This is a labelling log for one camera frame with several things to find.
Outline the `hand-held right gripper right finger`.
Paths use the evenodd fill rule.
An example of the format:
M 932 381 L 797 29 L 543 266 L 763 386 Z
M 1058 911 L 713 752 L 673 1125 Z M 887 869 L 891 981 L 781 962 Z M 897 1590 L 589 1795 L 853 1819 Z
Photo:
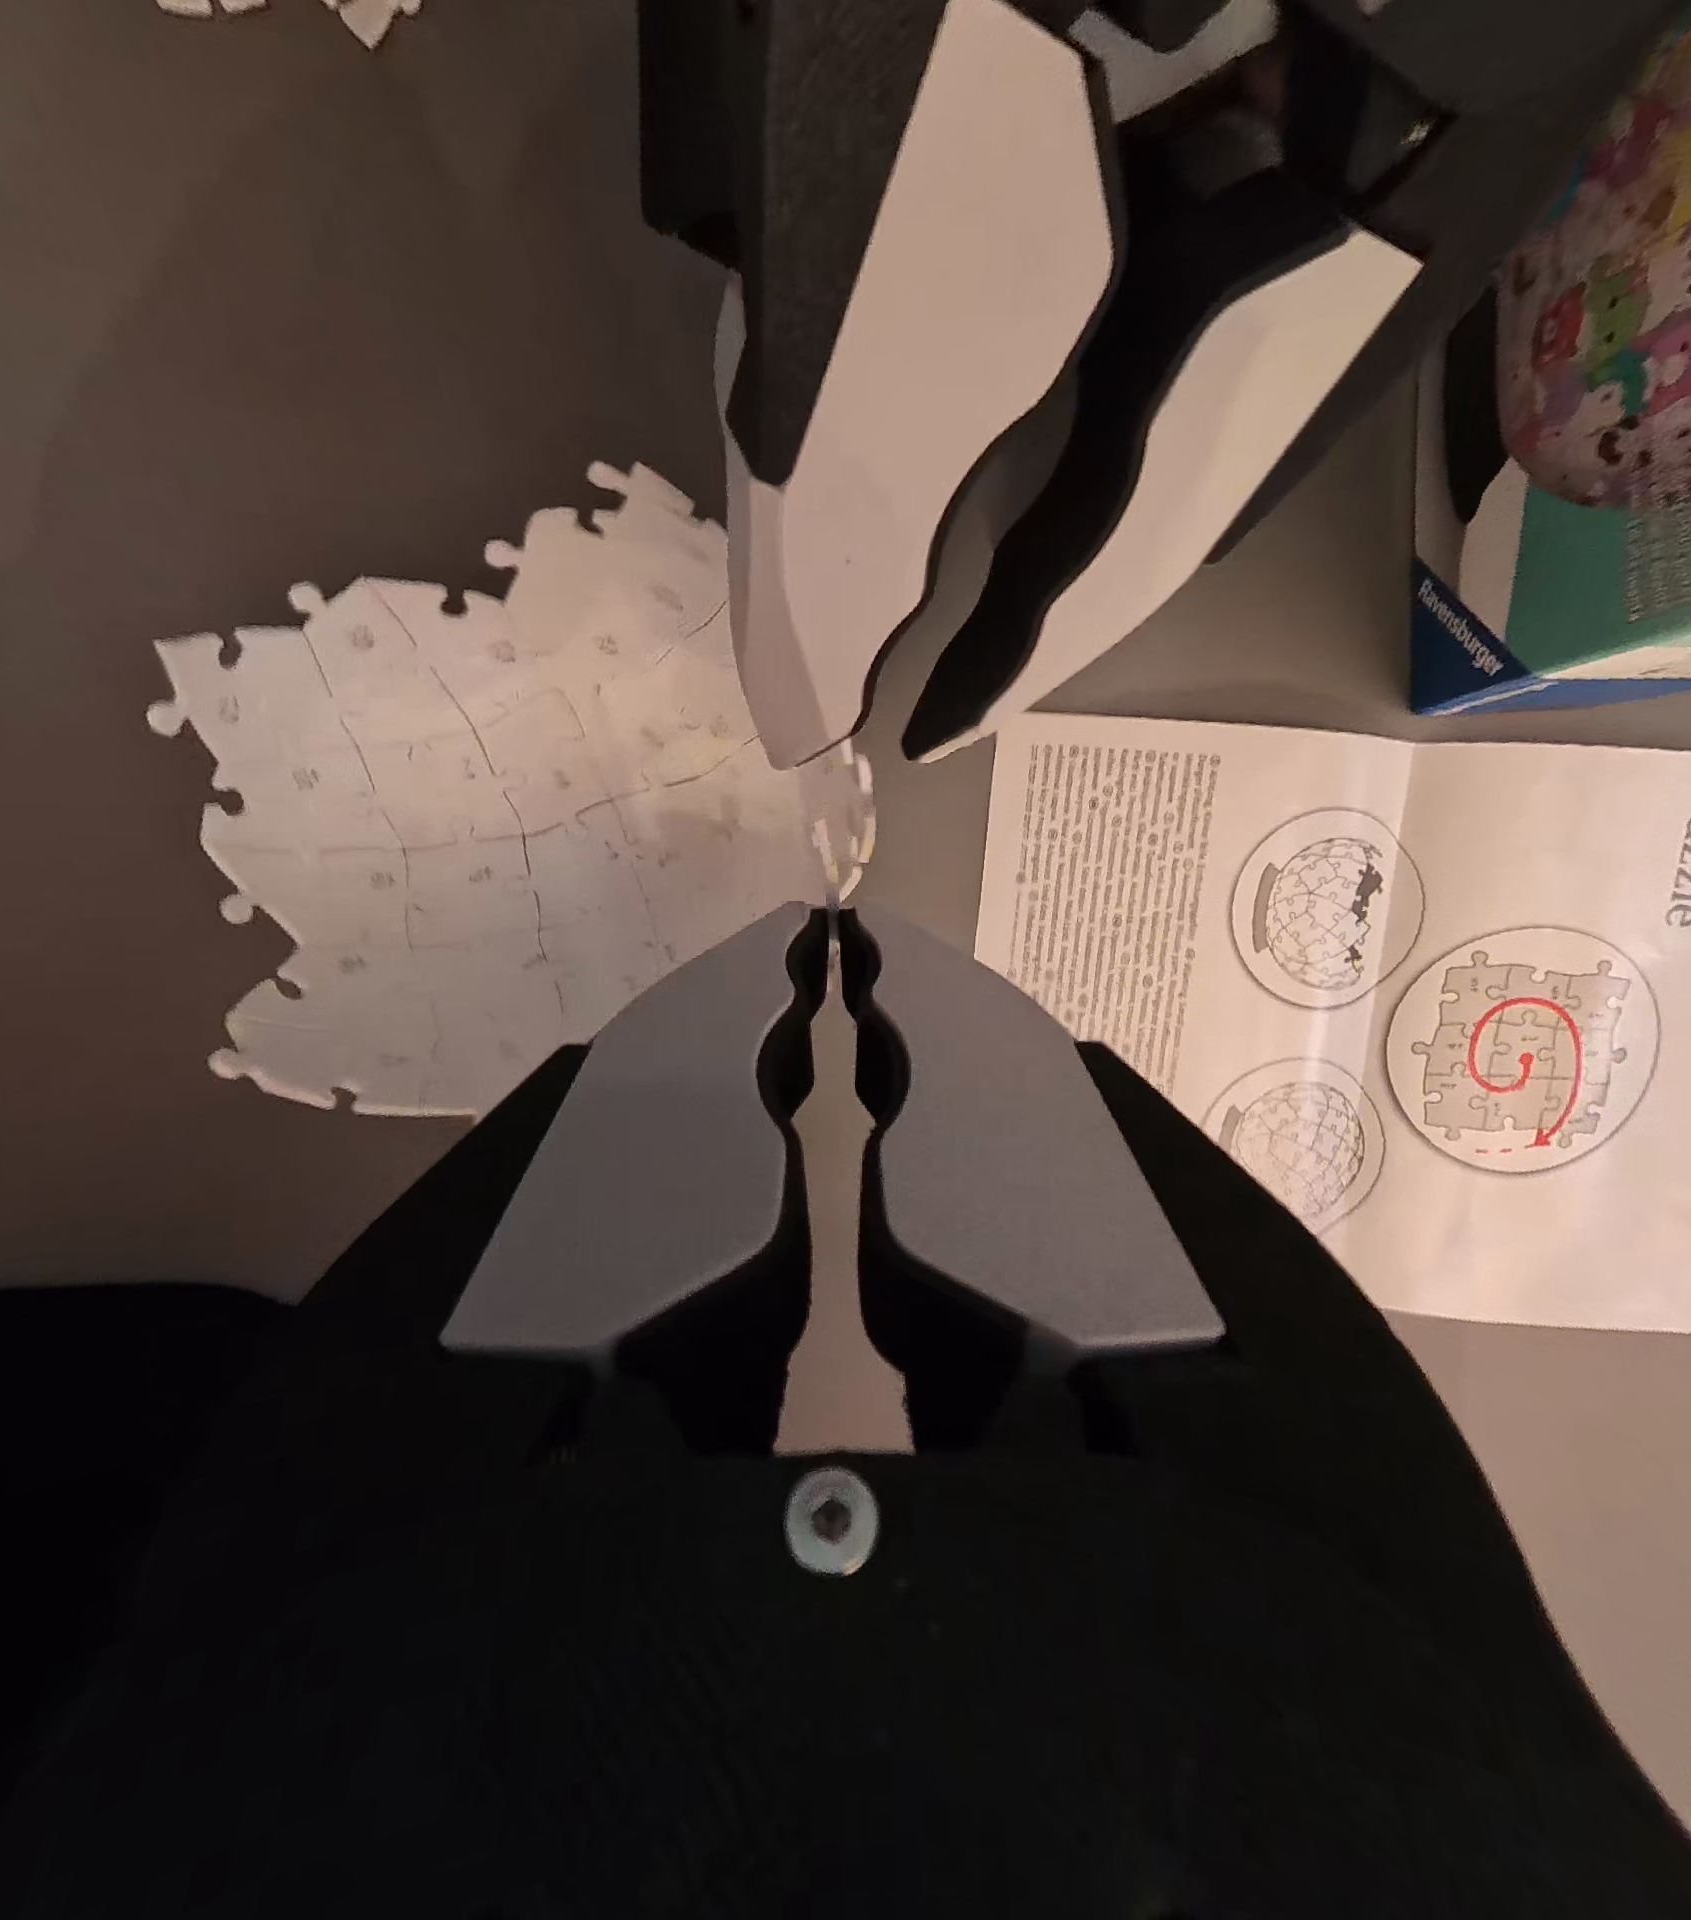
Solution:
M 837 938 L 871 1118 L 859 1302 L 881 1352 L 903 1354 L 927 1300 L 1064 1358 L 1212 1346 L 1220 1315 L 1068 1033 L 889 911 L 841 912 Z

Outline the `colourful puzzle box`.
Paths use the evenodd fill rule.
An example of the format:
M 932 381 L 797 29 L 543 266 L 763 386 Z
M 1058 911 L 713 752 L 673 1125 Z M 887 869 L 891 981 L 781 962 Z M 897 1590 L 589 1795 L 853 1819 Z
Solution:
M 1691 5 L 1418 373 L 1408 706 L 1691 692 Z

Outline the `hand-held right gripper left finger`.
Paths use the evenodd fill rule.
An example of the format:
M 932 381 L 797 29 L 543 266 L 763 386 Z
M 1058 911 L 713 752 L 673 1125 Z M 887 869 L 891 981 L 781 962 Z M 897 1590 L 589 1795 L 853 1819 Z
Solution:
M 601 1363 L 803 1216 L 795 1117 L 827 987 L 823 911 L 785 902 L 591 1040 L 451 1310 L 459 1354 Z

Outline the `folded paper leaflet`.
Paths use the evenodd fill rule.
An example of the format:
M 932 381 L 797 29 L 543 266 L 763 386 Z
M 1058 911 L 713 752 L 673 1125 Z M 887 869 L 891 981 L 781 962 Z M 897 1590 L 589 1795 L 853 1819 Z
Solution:
M 1378 1309 L 1691 1334 L 1691 751 L 1024 716 L 974 955 Z

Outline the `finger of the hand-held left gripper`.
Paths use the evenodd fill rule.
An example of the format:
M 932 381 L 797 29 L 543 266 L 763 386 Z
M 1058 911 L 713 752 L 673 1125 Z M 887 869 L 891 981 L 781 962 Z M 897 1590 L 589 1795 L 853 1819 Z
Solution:
M 1132 634 L 1206 563 L 1342 373 L 1420 276 L 1420 262 L 1358 226 L 1300 246 L 1190 336 L 1160 393 L 1130 410 L 1128 454 L 1096 453 L 1082 478 L 1050 475 L 1036 507 L 1082 520 L 1070 559 L 1026 512 L 996 548 L 956 639 L 1000 685 L 952 685 L 948 645 L 903 736 L 905 758 L 938 761 L 1060 688 Z
M 1108 118 L 1014 5 L 759 5 L 733 29 L 729 632 L 791 770 L 857 732 L 984 469 L 1096 325 Z

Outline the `partly built puzzle ball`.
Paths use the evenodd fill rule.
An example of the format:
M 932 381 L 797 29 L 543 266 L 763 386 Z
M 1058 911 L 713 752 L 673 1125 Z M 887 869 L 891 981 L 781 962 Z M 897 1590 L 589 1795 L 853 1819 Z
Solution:
M 221 915 L 289 953 L 209 1071 L 377 1118 L 487 1112 L 675 966 L 815 887 L 795 774 L 735 675 L 721 526 L 587 471 L 485 560 L 497 594 L 355 579 L 293 622 L 155 643 L 147 727 L 213 763 Z

